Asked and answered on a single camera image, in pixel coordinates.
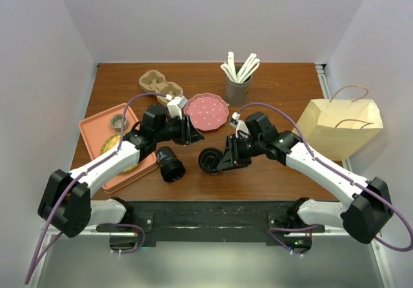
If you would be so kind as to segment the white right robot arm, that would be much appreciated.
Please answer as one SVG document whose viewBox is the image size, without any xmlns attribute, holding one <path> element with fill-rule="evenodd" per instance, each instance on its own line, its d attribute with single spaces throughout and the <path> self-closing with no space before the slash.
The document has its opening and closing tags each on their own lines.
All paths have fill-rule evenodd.
<svg viewBox="0 0 413 288">
<path fill-rule="evenodd" d="M 242 133 L 227 137 L 218 171 L 241 169 L 260 155 L 294 169 L 332 193 L 336 202 L 299 199 L 289 210 L 288 226 L 296 232 L 309 225 L 343 228 L 360 243 L 370 243 L 392 217 L 388 186 L 368 180 L 335 164 L 291 131 L 278 132 L 268 116 L 256 112 L 242 122 Z"/>
</svg>

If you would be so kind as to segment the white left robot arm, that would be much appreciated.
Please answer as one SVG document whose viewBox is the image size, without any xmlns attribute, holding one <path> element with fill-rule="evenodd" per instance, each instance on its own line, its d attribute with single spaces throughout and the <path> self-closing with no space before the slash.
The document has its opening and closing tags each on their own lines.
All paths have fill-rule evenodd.
<svg viewBox="0 0 413 288">
<path fill-rule="evenodd" d="M 126 203 L 115 198 L 94 201 L 92 196 L 123 170 L 153 153 L 158 143 L 190 145 L 203 139 L 188 115 L 171 116 L 166 107 L 150 105 L 141 121 L 112 149 L 70 172 L 53 172 L 37 213 L 47 225 L 69 238 L 91 225 L 112 224 L 119 231 L 127 231 L 133 226 L 134 216 Z"/>
</svg>

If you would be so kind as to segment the stack of black cups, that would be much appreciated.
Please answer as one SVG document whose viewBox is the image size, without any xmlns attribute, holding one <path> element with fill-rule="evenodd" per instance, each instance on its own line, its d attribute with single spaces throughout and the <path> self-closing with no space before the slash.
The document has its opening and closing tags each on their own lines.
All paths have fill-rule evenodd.
<svg viewBox="0 0 413 288">
<path fill-rule="evenodd" d="M 161 147 L 157 149 L 156 154 L 160 173 L 165 182 L 175 182 L 185 175 L 186 169 L 183 163 L 170 147 Z"/>
</svg>

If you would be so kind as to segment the black coffee cup lid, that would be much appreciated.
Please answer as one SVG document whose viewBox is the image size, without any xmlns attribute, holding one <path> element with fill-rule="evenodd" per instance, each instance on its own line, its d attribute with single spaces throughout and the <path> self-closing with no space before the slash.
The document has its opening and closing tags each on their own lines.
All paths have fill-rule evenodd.
<svg viewBox="0 0 413 288">
<path fill-rule="evenodd" d="M 203 149 L 198 156 L 200 168 L 208 174 L 216 174 L 218 163 L 223 157 L 223 152 L 215 147 Z"/>
</svg>

